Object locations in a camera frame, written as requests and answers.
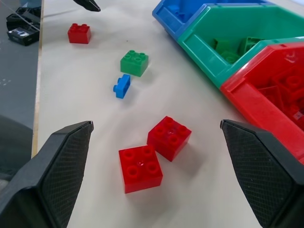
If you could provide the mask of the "small blue building block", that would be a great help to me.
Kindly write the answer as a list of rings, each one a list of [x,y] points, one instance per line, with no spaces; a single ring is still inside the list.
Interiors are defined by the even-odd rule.
[[[117,98],[123,99],[129,86],[131,84],[131,76],[128,74],[123,74],[122,77],[118,78],[117,84],[114,85],[113,91]]]

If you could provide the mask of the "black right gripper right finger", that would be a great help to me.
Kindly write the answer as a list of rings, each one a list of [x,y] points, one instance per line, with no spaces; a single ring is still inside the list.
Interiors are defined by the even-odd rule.
[[[220,123],[237,181],[262,228],[304,228],[304,165],[269,131]]]

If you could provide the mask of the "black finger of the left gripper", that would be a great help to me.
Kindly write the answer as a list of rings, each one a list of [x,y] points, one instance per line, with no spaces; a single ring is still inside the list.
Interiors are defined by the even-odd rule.
[[[74,2],[88,11],[100,12],[101,9],[94,0],[74,0]]]

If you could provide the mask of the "red plastic storage bin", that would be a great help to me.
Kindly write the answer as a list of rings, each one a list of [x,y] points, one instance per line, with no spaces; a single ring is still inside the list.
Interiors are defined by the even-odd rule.
[[[220,87],[253,125],[271,132],[304,165],[304,98],[283,100],[281,111],[258,89],[275,86],[272,78],[292,67],[304,68],[304,41],[263,48]]]

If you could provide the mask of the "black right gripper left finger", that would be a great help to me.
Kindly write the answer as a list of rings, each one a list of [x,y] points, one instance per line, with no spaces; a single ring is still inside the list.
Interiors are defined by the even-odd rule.
[[[92,121],[52,133],[0,193],[0,228],[67,228],[86,166]]]

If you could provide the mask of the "black equipment box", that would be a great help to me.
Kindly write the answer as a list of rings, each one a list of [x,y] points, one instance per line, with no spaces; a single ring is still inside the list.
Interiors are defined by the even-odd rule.
[[[19,7],[6,17],[8,38],[23,46],[29,46],[39,41],[41,6]]]

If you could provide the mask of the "blue plastic storage bin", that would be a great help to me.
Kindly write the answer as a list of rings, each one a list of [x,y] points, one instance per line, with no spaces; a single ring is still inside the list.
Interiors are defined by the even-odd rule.
[[[207,6],[264,6],[271,4],[268,0],[161,0],[152,11],[152,15],[177,41]]]

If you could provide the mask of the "green plastic storage bin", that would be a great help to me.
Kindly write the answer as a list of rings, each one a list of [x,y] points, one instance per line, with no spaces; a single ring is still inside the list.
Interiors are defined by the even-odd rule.
[[[214,50],[213,39],[226,39],[231,43],[230,51],[238,54],[246,37],[263,40],[234,64]],[[300,41],[304,41],[304,16],[273,4],[207,6],[178,38],[178,44],[217,88],[266,46]]]

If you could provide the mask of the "red four-stud building block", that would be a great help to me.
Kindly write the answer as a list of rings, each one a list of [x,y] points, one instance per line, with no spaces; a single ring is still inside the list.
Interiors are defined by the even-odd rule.
[[[91,39],[91,29],[86,24],[78,25],[73,23],[67,34],[69,42],[73,44],[89,44]]]
[[[148,133],[147,144],[169,161],[173,161],[187,144],[192,131],[165,116]]]
[[[122,149],[119,158],[125,193],[160,186],[163,173],[151,145]]]

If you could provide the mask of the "green four-stud building block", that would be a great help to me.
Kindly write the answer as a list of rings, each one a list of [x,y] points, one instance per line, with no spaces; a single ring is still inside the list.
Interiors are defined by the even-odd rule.
[[[141,77],[148,67],[149,56],[129,50],[120,61],[120,70],[123,73]]]

